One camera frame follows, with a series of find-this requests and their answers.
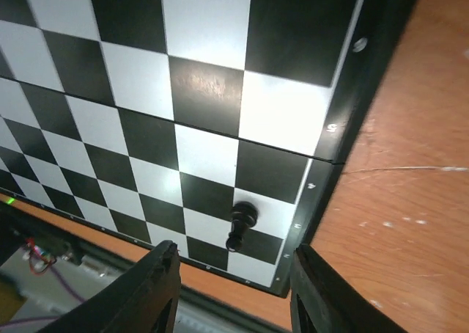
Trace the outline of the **black pawn chess piece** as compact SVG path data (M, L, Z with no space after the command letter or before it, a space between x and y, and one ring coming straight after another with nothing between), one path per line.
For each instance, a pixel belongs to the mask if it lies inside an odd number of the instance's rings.
M238 252L243 246L244 235L257 223L259 212L249 202L237 202L231 209L231 230L226 240L229 252Z

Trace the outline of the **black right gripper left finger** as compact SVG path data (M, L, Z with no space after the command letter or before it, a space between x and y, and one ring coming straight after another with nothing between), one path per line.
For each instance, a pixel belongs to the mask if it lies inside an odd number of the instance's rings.
M180 297L177 245L162 241L108 287L41 332L173 332Z

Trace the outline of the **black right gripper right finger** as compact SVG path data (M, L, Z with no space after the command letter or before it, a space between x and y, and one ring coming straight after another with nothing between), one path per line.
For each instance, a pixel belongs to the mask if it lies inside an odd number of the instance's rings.
M290 284L290 316L295 333L404 331L308 244L301 244L294 252Z

